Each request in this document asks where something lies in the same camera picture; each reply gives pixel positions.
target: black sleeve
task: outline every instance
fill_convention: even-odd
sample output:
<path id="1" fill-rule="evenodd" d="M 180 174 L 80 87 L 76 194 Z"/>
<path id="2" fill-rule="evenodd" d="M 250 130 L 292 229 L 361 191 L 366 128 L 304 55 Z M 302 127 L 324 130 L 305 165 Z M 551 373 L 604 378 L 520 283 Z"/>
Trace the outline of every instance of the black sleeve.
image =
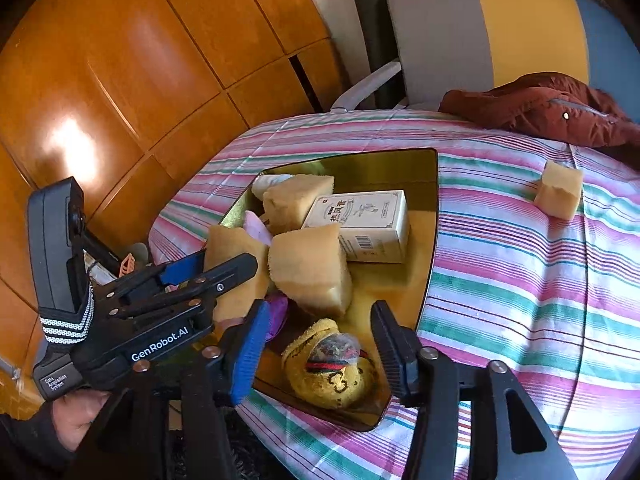
<path id="1" fill-rule="evenodd" d="M 2 480 L 57 480 L 72 457 L 58 441 L 50 402 L 29 420 L 0 415 Z"/>

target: barcode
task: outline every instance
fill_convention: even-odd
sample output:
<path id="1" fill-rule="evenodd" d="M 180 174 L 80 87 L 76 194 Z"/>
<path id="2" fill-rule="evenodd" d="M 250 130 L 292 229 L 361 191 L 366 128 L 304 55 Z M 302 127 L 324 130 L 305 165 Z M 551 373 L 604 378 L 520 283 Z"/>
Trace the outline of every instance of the barcode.
<path id="1" fill-rule="evenodd" d="M 356 241 L 361 249 L 373 249 L 371 238 L 365 235 L 356 235 Z"/>

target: cabinet door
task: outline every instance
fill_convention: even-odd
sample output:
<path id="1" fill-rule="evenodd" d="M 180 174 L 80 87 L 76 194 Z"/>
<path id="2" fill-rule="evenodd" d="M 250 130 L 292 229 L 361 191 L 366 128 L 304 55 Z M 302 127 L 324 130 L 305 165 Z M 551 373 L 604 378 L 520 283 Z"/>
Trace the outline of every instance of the cabinet door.
<path id="1" fill-rule="evenodd" d="M 313 0 L 257 0 L 287 54 L 329 34 Z"/>
<path id="2" fill-rule="evenodd" d="M 31 186 L 0 145 L 0 278 L 36 309 L 27 236 L 30 194 Z"/>
<path id="3" fill-rule="evenodd" d="M 22 367 L 38 314 L 0 281 L 0 369 Z"/>
<path id="4" fill-rule="evenodd" d="M 220 86 L 166 0 L 37 0 L 0 52 L 0 140 L 91 214 Z"/>
<path id="5" fill-rule="evenodd" d="M 44 402 L 33 380 L 33 367 L 44 355 L 44 344 L 44 332 L 40 320 L 37 319 L 29 339 L 26 358 L 20 368 L 20 377 L 15 382 L 16 389 L 20 393 L 17 418 L 30 418 Z"/>
<path id="6" fill-rule="evenodd" d="M 228 87 L 282 56 L 255 0 L 169 0 Z"/>
<path id="7" fill-rule="evenodd" d="M 342 68 L 331 40 L 322 40 L 298 54 L 300 64 L 314 89 L 322 110 L 331 105 L 346 90 Z"/>
<path id="8" fill-rule="evenodd" d="M 89 220 L 89 229 L 111 250 L 123 254 L 135 242 L 146 242 L 158 213 L 178 185 L 149 156 L 133 168 Z"/>
<path id="9" fill-rule="evenodd" d="M 229 89 L 229 96 L 250 127 L 314 112 L 287 58 L 243 79 Z"/>
<path id="10" fill-rule="evenodd" d="M 246 129 L 238 110 L 222 94 L 176 126 L 153 153 L 169 176 L 183 186 Z"/>

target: gold tray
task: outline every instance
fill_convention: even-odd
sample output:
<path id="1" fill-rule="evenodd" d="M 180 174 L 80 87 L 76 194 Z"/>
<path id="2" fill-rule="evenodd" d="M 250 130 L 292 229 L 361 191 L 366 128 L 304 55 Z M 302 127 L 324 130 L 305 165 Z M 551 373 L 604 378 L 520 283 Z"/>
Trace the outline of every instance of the gold tray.
<path id="1" fill-rule="evenodd" d="M 378 386 L 356 408 L 325 410 L 299 399 L 282 372 L 280 353 L 313 322 L 302 311 L 290 312 L 277 338 L 264 349 L 255 375 L 254 388 L 283 404 L 355 431 L 375 428 L 386 411 L 391 392 L 371 335 L 370 309 L 376 300 L 386 300 L 398 323 L 415 329 L 431 275 L 438 224 L 438 156 L 431 148 L 336 155 L 287 164 L 265 174 L 330 174 L 336 193 L 403 189 L 409 209 L 410 234 L 403 264 L 350 262 L 353 300 L 347 314 L 337 321 L 341 332 L 358 338 L 378 372 Z M 262 203 L 249 186 L 222 219 L 227 227 L 242 226 L 244 212 L 261 215 Z"/>

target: chair backrest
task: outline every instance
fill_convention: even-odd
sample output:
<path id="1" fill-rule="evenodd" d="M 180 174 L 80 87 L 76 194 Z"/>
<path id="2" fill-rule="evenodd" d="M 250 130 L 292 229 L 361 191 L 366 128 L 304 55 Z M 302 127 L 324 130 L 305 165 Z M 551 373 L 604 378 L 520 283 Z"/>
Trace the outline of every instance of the chair backrest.
<path id="1" fill-rule="evenodd" d="M 640 122 L 640 53 L 593 0 L 387 0 L 412 107 L 562 72 L 610 93 Z"/>

